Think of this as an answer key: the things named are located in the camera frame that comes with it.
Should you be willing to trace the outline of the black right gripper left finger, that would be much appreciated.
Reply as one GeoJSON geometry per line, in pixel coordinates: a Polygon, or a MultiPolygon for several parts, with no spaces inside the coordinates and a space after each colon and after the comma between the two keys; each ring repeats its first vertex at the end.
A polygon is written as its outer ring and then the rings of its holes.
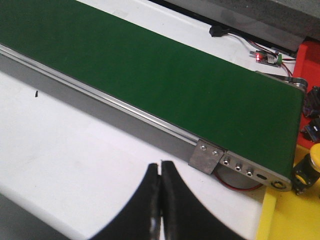
{"type": "Polygon", "coordinates": [[[160,193],[158,165],[151,163],[130,200],[92,239],[158,240],[161,230],[160,193]]]}

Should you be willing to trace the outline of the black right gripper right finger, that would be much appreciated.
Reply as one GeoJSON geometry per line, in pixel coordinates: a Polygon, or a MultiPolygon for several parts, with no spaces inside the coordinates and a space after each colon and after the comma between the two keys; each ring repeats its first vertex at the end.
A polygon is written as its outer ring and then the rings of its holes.
{"type": "Polygon", "coordinates": [[[242,240],[186,185],[172,161],[161,163],[161,208],[166,240],[242,240]]]}

